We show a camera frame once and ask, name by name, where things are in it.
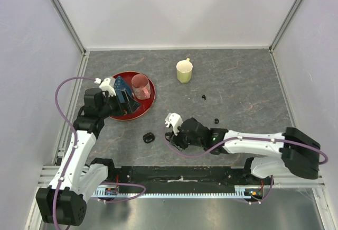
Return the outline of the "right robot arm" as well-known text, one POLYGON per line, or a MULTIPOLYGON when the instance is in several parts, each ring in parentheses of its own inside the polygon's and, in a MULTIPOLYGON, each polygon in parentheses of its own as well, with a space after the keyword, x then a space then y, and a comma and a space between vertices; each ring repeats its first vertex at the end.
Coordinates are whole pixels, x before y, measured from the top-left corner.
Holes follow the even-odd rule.
POLYGON ((183 121, 176 113, 167 116, 165 126, 169 128, 165 139, 179 154, 189 146, 200 147, 205 154, 252 154, 242 170, 247 184, 289 173, 308 180, 318 178, 321 146, 297 128, 287 127, 284 132, 273 134, 250 134, 207 128, 194 118, 183 121))

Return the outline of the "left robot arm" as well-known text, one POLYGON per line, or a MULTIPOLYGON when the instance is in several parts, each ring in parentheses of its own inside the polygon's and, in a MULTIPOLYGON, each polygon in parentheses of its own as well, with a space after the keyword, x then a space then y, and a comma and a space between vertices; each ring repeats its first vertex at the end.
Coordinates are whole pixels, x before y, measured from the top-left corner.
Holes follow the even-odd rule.
POLYGON ((97 187, 103 182, 110 184, 116 180, 112 159, 95 158, 86 173, 83 168, 89 152, 95 145, 105 123, 111 116, 132 114, 140 107, 133 93, 123 89, 116 95, 99 88, 85 91, 84 104, 71 124, 72 137, 61 165, 46 188, 36 193, 42 219, 54 224, 56 229, 79 226, 85 217, 87 202, 97 187))

